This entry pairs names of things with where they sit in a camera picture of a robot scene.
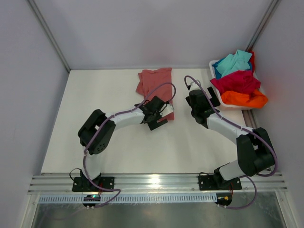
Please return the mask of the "salmon pink t shirt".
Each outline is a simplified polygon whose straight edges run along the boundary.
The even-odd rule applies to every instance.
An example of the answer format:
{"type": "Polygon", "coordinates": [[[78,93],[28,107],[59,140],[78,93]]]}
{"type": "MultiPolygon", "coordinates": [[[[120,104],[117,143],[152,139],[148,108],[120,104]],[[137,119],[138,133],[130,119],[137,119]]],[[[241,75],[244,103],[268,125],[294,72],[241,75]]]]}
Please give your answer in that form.
{"type": "MultiPolygon", "coordinates": [[[[170,82],[171,83],[171,71],[172,68],[160,68],[157,70],[143,70],[138,73],[140,82],[136,88],[136,92],[144,98],[159,85],[170,82]]],[[[150,96],[149,100],[155,96],[166,102],[172,98],[172,86],[165,84],[154,91],[150,96]]]]}

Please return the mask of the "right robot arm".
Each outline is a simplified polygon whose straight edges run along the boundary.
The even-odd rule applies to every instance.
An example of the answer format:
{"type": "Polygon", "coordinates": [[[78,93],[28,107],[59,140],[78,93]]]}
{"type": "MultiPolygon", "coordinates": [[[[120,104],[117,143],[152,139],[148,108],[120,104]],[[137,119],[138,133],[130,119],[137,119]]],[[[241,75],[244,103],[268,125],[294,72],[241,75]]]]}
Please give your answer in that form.
{"type": "Polygon", "coordinates": [[[196,85],[189,85],[187,88],[189,95],[186,101],[191,107],[191,115],[195,121],[207,129],[218,132],[237,147],[237,159],[216,168],[204,183],[210,183],[213,190],[227,190],[233,185],[239,190],[241,176],[252,177],[275,165],[277,159],[264,128],[239,126],[225,118],[216,109],[219,100],[211,87],[208,88],[211,98],[196,85]]]}

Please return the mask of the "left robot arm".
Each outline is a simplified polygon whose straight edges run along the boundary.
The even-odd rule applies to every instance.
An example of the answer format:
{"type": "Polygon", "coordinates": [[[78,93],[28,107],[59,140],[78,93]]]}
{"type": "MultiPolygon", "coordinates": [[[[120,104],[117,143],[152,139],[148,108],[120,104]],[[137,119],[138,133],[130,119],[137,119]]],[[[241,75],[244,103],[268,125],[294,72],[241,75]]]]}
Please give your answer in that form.
{"type": "Polygon", "coordinates": [[[173,112],[173,105],[157,96],[117,113],[94,110],[77,134],[81,146],[85,148],[82,168],[82,174],[85,176],[83,186],[90,191],[99,187],[101,153],[109,145],[115,131],[135,124],[147,124],[153,131],[166,124],[167,116],[173,112]]]}

